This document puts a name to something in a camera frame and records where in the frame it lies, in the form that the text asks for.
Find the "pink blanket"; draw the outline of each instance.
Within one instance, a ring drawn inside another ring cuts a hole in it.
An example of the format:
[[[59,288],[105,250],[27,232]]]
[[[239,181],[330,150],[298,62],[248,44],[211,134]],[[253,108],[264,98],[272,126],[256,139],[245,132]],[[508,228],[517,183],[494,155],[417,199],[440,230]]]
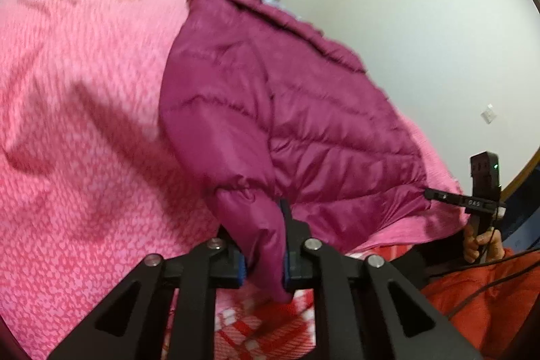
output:
[[[0,0],[0,315],[33,360],[145,254],[185,253],[218,228],[158,126],[186,16],[185,0]],[[406,122],[430,185],[459,190]],[[356,251],[465,223],[458,209],[433,209]],[[252,294],[220,293],[218,311]]]

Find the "red jacket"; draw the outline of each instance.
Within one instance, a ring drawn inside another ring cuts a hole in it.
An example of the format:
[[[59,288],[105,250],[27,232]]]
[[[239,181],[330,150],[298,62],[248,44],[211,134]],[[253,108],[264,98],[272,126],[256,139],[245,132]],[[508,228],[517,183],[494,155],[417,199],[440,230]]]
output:
[[[341,252],[430,207],[420,149],[354,53],[261,0],[189,4],[161,121],[254,283],[289,299],[278,198]]]
[[[533,252],[493,266],[457,272],[438,279],[422,292],[446,315],[480,287],[525,269],[539,259],[540,254]],[[538,292],[540,269],[536,268],[488,289],[459,311],[451,322],[486,360],[499,359],[522,327]]]

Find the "black cable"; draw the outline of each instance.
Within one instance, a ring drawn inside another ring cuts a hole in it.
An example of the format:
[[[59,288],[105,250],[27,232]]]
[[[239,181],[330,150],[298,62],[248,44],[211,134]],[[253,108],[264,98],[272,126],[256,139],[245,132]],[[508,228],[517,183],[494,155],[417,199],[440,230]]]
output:
[[[458,267],[457,269],[448,270],[448,271],[444,271],[444,272],[441,272],[441,273],[435,273],[434,275],[430,275],[429,277],[430,278],[438,278],[438,277],[441,277],[441,276],[444,276],[444,275],[450,275],[451,273],[456,273],[458,271],[476,269],[478,267],[493,266],[494,264],[500,264],[500,263],[502,263],[504,261],[510,261],[511,259],[519,258],[520,256],[527,255],[527,254],[530,254],[532,252],[538,252],[539,250],[540,250],[540,248],[528,249],[528,250],[525,250],[525,251],[523,251],[523,252],[521,252],[519,254],[509,256],[508,258],[499,259],[497,261],[491,261],[489,263],[481,263],[481,264],[475,264],[475,265],[472,265],[472,266]]]
[[[533,244],[531,244],[529,247],[527,247],[527,250],[532,249],[534,246],[536,246],[540,242],[540,237],[538,237],[536,240],[533,241]]]
[[[457,306],[455,306],[452,310],[450,310],[450,312],[446,315],[446,317],[449,318],[449,319],[454,317],[457,313],[459,313],[461,310],[463,310],[463,308],[465,308],[468,304],[470,304],[475,297],[477,297],[478,295],[484,293],[485,290],[488,290],[491,287],[495,287],[496,285],[502,284],[503,282],[511,281],[512,279],[518,278],[519,276],[524,275],[525,273],[533,270],[535,267],[538,267],[538,266],[540,266],[540,260],[538,260],[534,264],[531,264],[528,267],[525,267],[523,270],[515,272],[515,273],[513,273],[511,275],[505,276],[504,278],[497,279],[497,281],[490,282],[489,284],[487,284],[487,285],[485,285],[483,287],[480,287],[478,290],[476,290],[476,292],[474,292],[473,294],[467,296]]]

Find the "human hand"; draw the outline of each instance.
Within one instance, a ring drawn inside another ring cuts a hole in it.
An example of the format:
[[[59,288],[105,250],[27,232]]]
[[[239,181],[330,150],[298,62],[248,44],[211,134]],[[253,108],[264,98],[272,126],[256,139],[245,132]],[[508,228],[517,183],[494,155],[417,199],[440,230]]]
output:
[[[465,229],[463,230],[463,257],[466,262],[474,263],[476,261],[480,256],[479,247],[488,244],[491,235],[493,235],[493,238],[486,251],[485,261],[498,261],[499,259],[504,258],[503,240],[501,238],[501,232],[498,229],[493,233],[493,229],[490,228],[487,232],[480,234],[476,238],[473,237],[473,234],[473,227],[469,224],[465,226]]]

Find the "red checkered fabric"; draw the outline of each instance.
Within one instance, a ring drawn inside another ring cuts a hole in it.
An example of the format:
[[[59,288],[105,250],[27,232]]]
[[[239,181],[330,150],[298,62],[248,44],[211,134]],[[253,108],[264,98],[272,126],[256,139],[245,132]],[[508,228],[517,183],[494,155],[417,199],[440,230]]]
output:
[[[376,247],[349,256],[365,259],[378,254],[386,260],[404,255],[412,245]],[[252,286],[243,299],[215,316],[214,360],[296,359],[315,346],[313,291],[299,290],[289,304],[272,302]],[[172,319],[169,319],[170,330]],[[165,358],[170,341],[167,333],[163,348]]]

